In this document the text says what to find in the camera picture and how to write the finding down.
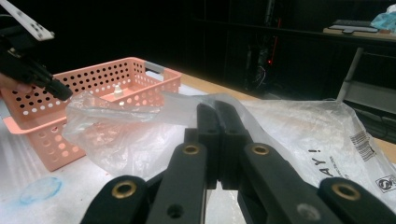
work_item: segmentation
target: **blue circle mark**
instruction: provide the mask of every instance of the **blue circle mark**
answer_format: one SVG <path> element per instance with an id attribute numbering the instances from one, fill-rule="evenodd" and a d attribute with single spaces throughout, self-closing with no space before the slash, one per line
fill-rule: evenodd
<path id="1" fill-rule="evenodd" d="M 56 177 L 46 177 L 30 184 L 23 190 L 20 202 L 35 203 L 53 197 L 61 189 L 62 181 Z"/>

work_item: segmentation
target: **metal leg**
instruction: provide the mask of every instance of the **metal leg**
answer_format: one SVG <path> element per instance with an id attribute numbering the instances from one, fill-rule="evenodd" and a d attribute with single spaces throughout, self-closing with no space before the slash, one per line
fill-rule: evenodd
<path id="1" fill-rule="evenodd" d="M 352 64 L 349 66 L 349 71 L 347 71 L 346 78 L 344 79 L 341 90 L 338 92 L 337 101 L 344 101 L 347 91 L 349 90 L 350 81 L 355 74 L 356 67 L 359 64 L 359 60 L 361 59 L 361 55 L 364 52 L 364 48 L 358 48 L 355 53 L 355 57 L 353 58 Z"/>

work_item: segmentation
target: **brass screw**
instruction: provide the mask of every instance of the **brass screw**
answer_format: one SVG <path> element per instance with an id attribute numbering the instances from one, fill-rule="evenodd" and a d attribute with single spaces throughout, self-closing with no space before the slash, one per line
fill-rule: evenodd
<path id="1" fill-rule="evenodd" d="M 197 146 L 186 146 L 183 148 L 183 152 L 189 155 L 195 155 L 199 152 L 199 148 Z"/>
<path id="2" fill-rule="evenodd" d="M 131 180 L 124 180 L 116 184 L 111 194 L 117 199 L 128 198 L 136 192 L 136 184 Z"/>
<path id="3" fill-rule="evenodd" d="M 332 191 L 334 191 L 338 196 L 350 201 L 357 201 L 361 198 L 361 194 L 348 184 L 333 184 Z"/>
<path id="4" fill-rule="evenodd" d="M 265 156 L 270 152 L 270 149 L 264 146 L 254 146 L 251 150 L 261 156 Z"/>

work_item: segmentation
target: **basket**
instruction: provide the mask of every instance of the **basket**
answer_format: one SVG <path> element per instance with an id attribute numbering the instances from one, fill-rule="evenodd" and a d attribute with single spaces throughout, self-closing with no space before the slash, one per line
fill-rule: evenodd
<path id="1" fill-rule="evenodd" d="M 146 74 L 152 71 L 163 80 Z M 110 102 L 131 105 L 163 105 L 161 91 L 178 92 L 181 73 L 137 58 L 125 58 L 109 63 L 54 75 L 74 94 L 90 91 Z M 116 85 L 123 91 L 121 97 L 113 93 Z M 34 87 L 26 95 L 1 90 L 0 113 L 11 133 L 24 134 L 36 154 L 49 171 L 54 171 L 85 155 L 84 150 L 62 138 L 66 124 L 65 107 L 69 103 L 54 98 Z"/>

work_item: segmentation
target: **finger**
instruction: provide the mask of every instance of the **finger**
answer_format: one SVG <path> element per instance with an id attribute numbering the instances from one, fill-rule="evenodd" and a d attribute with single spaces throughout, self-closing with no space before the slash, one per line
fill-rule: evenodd
<path id="1" fill-rule="evenodd" d="M 0 73 L 0 89 L 9 89 L 12 91 L 20 91 L 23 93 L 29 93 L 32 91 L 32 86 L 18 82 L 10 77 Z"/>

